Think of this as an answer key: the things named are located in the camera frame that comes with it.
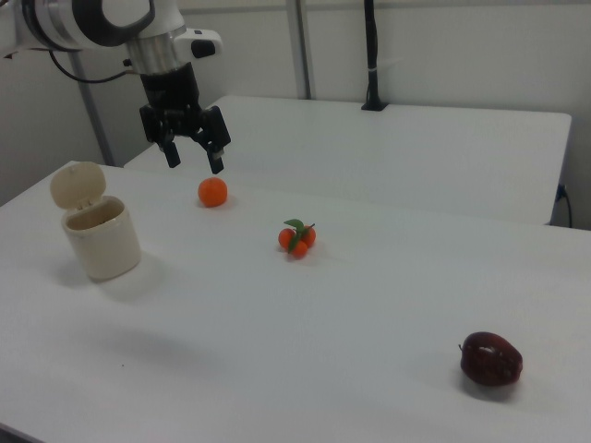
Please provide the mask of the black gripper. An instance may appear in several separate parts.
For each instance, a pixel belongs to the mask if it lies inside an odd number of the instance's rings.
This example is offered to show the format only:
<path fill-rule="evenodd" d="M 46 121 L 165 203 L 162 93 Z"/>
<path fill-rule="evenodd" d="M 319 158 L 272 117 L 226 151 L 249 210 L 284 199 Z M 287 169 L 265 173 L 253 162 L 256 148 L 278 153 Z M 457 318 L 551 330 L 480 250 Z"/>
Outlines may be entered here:
<path fill-rule="evenodd" d="M 156 144 L 170 168 L 180 164 L 175 136 L 191 138 L 207 153 L 213 174 L 223 168 L 224 148 L 232 139 L 218 106 L 199 106 L 199 87 L 191 63 L 170 72 L 140 76 L 148 103 L 139 109 L 146 139 Z"/>

